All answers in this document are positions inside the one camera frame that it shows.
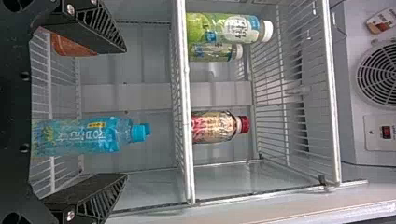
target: bottle label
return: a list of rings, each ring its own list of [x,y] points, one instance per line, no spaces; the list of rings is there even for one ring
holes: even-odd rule
[[[236,131],[233,116],[221,111],[192,112],[191,126],[194,144],[227,142]]]
[[[231,44],[194,44],[189,49],[191,62],[228,62],[233,56]]]
[[[252,43],[259,38],[260,22],[255,16],[232,16],[224,22],[222,32],[228,41]]]
[[[32,123],[34,156],[119,151],[119,119],[55,119]]]
[[[261,24],[256,16],[225,13],[187,13],[189,44],[256,42]]]

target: wire shelf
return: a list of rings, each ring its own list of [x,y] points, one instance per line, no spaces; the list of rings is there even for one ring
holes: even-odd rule
[[[264,160],[339,184],[328,1],[278,1],[275,34],[250,47],[257,150]]]
[[[195,203],[192,159],[191,102],[184,0],[174,0],[170,34],[171,88],[177,166],[184,175],[186,200]]]
[[[51,48],[50,34],[39,29],[30,41],[32,66],[32,119],[77,119],[81,106],[77,60],[61,57]],[[43,198],[77,178],[82,158],[32,158],[30,183]]]

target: refrigerator floor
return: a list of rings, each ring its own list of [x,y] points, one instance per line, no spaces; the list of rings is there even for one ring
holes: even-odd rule
[[[128,174],[128,182],[114,210],[185,202],[182,175],[177,169]],[[309,179],[263,162],[195,168],[197,200],[288,189],[313,184]]]

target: white bottle cap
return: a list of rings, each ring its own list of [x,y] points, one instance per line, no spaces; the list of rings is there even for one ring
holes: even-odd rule
[[[262,38],[262,42],[268,42],[274,33],[274,25],[270,21],[262,21],[262,23],[264,24],[264,37]]]
[[[241,44],[236,44],[236,56],[235,59],[241,59],[244,55],[244,48]]]

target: bottle neck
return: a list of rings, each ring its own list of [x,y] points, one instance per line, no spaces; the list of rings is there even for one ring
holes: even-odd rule
[[[242,132],[242,120],[238,116],[235,116],[235,121],[236,121],[235,134],[240,134]]]

